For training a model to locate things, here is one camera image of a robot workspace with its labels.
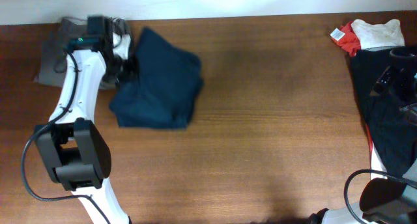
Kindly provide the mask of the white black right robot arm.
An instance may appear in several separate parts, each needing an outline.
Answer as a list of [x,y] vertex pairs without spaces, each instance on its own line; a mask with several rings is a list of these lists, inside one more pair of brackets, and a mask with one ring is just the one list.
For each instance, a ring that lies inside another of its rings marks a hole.
[[307,222],[415,223],[416,47],[359,51],[349,70],[371,167],[346,180],[344,208],[325,208]]

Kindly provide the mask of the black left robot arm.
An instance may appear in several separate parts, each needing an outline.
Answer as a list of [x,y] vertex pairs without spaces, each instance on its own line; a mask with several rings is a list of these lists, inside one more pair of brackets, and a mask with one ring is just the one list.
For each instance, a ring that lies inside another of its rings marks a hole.
[[118,85],[134,73],[132,44],[124,19],[88,17],[86,31],[63,48],[66,74],[56,108],[22,153],[34,143],[51,181],[71,192],[55,200],[79,199],[93,223],[132,221],[111,187],[111,152],[94,124],[101,84]]

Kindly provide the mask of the dark blue shorts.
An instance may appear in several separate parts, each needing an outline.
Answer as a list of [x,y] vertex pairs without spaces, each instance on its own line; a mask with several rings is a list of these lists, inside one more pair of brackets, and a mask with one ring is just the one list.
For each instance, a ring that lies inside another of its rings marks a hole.
[[122,83],[109,105],[118,125],[186,128],[203,87],[201,59],[148,27],[140,34],[135,58],[139,74]]

